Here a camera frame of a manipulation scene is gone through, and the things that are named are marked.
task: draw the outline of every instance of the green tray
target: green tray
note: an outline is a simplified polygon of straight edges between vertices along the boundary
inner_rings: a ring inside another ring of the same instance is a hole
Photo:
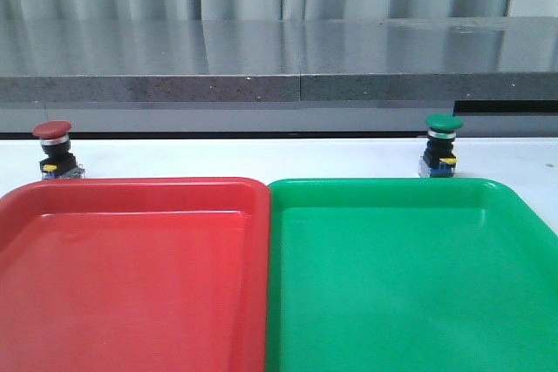
[[[271,185],[268,372],[556,371],[558,238],[483,179]]]

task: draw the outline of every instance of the white table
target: white table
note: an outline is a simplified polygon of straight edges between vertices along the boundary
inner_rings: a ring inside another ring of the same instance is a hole
[[[88,178],[242,176],[287,178],[418,177],[425,139],[73,140]],[[558,139],[462,139],[458,176],[512,187],[558,232]],[[0,195],[40,179],[33,140],[0,141]]]

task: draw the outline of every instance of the red tray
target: red tray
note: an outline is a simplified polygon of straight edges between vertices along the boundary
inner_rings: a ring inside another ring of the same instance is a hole
[[[57,179],[0,199],[0,370],[263,371],[269,189]]]

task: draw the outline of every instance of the plastic tray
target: plastic tray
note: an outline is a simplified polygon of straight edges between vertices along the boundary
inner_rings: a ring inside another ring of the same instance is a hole
[[[483,179],[271,185],[268,372],[558,370],[558,238]]]
[[[269,189],[47,180],[0,200],[0,370],[255,371]]]

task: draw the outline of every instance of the green button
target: green button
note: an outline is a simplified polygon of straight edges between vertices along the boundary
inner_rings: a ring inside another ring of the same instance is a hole
[[[434,113],[426,119],[426,123],[435,132],[455,132],[463,126],[461,119],[445,113]]]

